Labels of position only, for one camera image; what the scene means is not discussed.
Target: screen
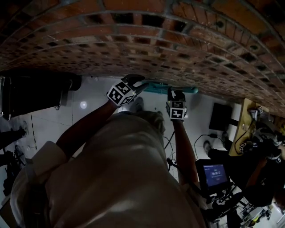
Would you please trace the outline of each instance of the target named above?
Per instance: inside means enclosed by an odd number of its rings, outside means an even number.
[[[209,187],[228,181],[223,165],[204,165],[204,170]]]

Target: sleeve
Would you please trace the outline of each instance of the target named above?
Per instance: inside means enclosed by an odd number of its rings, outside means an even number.
[[[32,159],[27,159],[26,166],[15,179],[10,198],[13,215],[21,227],[24,227],[24,197],[29,190],[29,184],[44,183],[56,167],[66,162],[64,152],[51,141],[47,141]]]

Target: computer monitor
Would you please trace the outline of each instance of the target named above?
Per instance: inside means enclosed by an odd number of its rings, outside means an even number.
[[[231,180],[223,163],[210,159],[195,162],[201,191],[206,195],[221,192],[231,186]]]

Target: wooden board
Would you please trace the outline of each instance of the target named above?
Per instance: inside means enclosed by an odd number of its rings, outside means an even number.
[[[244,134],[244,136],[242,136],[240,138],[240,136],[245,132],[245,130],[242,128],[243,124],[245,124],[247,126],[250,126],[250,123],[252,122],[252,117],[248,113],[248,109],[256,108],[258,106],[262,106],[262,105],[260,105],[260,104],[258,104],[256,102],[253,102],[253,101],[251,101],[251,100],[249,100],[247,98],[244,99],[244,103],[242,104],[241,111],[240,111],[240,119],[239,119],[239,123],[237,125],[236,135],[235,135],[234,141],[232,143],[231,150],[229,152],[230,156],[240,156],[239,154],[237,154],[236,151],[239,152],[240,144],[244,140],[248,139],[251,136],[251,134],[249,132],[247,132],[247,133]],[[268,108],[266,108],[264,106],[262,106],[262,108],[263,108],[263,111],[269,112]]]

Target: electronic device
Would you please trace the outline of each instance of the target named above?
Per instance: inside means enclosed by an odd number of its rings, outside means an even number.
[[[238,121],[231,119],[232,107],[215,103],[213,106],[209,129],[228,131],[229,124],[238,125]]]
[[[133,100],[135,96],[139,95],[143,90],[147,88],[148,83],[134,86],[135,83],[144,79],[145,77],[141,75],[128,74],[111,87],[107,93],[107,97],[116,106],[128,104]]]
[[[183,92],[178,90],[172,90],[171,87],[167,91],[167,102],[166,111],[170,117],[170,120],[181,120],[184,121],[184,116],[186,115],[186,100]]]
[[[211,159],[199,159],[195,162],[201,191],[206,195],[222,192],[231,187],[231,180],[224,164]]]

